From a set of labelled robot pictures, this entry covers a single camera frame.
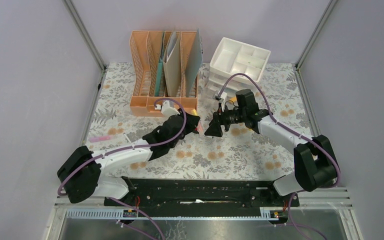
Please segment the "light blue folder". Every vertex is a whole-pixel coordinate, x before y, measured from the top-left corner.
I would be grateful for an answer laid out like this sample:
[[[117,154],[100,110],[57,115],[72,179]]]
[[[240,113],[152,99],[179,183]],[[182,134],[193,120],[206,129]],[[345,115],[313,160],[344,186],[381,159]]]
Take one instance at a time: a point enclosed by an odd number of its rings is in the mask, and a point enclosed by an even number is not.
[[[185,67],[185,96],[189,97],[195,79],[199,73],[203,61],[203,49],[199,28],[196,29],[195,37],[189,51],[187,65]]]

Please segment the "teal folder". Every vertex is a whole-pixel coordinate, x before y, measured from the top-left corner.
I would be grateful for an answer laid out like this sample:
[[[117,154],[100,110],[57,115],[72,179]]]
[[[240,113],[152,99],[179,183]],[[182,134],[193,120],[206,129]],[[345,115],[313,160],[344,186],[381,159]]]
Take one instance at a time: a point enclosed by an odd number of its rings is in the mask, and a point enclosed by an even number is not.
[[[163,80],[163,58],[164,58],[164,52],[165,52],[165,32],[162,32],[161,37],[161,46],[160,46],[160,54],[157,64],[157,73],[156,73],[156,81],[155,81],[155,90],[154,90],[154,96],[160,97],[164,95],[165,92],[165,85]]]

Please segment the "white plastic drawer unit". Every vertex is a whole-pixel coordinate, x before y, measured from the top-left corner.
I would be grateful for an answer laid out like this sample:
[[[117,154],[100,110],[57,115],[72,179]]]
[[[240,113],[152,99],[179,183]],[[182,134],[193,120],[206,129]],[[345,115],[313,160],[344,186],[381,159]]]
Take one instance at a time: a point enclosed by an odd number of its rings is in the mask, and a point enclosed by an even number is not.
[[[263,78],[271,51],[223,37],[209,63],[209,76],[203,94],[211,98],[234,74],[249,76],[255,83]]]

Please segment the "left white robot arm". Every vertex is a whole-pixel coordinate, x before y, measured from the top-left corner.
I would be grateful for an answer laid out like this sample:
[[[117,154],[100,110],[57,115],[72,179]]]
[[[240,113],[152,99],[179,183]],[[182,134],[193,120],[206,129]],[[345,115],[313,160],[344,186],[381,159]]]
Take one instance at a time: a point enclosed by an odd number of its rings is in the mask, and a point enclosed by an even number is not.
[[[128,206],[135,200],[133,187],[122,177],[108,173],[121,167],[146,163],[165,156],[179,140],[194,133],[200,117],[189,113],[170,116],[142,138],[109,151],[94,152],[83,145],[76,148],[57,171],[59,196],[77,204],[90,197],[110,197]]]

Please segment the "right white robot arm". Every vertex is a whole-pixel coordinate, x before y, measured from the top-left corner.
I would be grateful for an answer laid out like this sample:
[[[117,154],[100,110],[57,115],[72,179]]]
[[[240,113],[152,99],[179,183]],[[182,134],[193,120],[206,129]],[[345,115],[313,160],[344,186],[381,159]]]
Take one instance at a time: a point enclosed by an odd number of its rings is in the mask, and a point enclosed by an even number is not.
[[[268,109],[260,109],[250,89],[236,92],[237,106],[229,109],[223,103],[213,113],[205,136],[222,137],[233,124],[245,124],[257,134],[267,136],[293,155],[294,171],[270,183],[267,201],[281,205],[287,195],[299,191],[312,192],[325,187],[338,177],[339,167],[329,139],[324,135],[309,138],[276,122]]]

